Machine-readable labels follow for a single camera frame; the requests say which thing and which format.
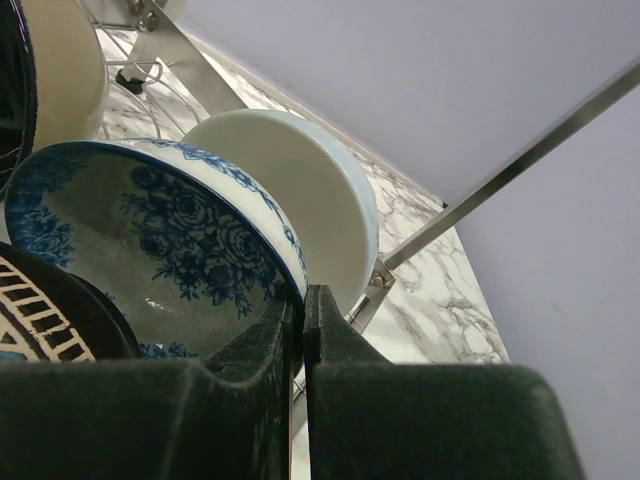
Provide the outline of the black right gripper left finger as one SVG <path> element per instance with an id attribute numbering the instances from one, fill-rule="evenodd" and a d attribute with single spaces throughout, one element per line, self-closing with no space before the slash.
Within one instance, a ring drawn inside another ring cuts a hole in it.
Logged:
<path id="1" fill-rule="evenodd" d="M 5 479 L 286 479 L 294 308 L 203 361 L 1 368 Z"/>

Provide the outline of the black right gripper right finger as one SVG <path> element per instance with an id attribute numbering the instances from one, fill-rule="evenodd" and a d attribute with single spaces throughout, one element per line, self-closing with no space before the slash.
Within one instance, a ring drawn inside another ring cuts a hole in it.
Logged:
<path id="1" fill-rule="evenodd" d="M 581 479 L 560 403 L 511 364 L 395 364 L 306 295 L 303 330 L 315 479 Z"/>

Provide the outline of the blue and white bowl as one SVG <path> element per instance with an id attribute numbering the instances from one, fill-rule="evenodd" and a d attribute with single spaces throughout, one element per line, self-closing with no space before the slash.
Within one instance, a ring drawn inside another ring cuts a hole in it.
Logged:
<path id="1" fill-rule="evenodd" d="M 300 241 L 235 164 L 171 140 L 59 143 L 6 188 L 11 243 L 86 280 L 129 323 L 147 359 L 202 359 L 256 323 L 277 293 L 300 327 Z"/>

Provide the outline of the dark patterned cream-inside bowl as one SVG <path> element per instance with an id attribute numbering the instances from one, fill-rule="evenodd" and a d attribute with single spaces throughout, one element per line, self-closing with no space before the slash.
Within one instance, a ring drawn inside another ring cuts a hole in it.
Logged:
<path id="1" fill-rule="evenodd" d="M 1 360 L 134 359 L 137 341 L 113 303 L 88 282 L 1 244 Z"/>

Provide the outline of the black bowl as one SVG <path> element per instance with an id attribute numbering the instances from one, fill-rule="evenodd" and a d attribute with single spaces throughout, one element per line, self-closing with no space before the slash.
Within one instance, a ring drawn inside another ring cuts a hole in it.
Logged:
<path id="1" fill-rule="evenodd" d="M 106 60 L 78 1 L 1 3 L 1 184 L 44 147 L 99 131 Z"/>

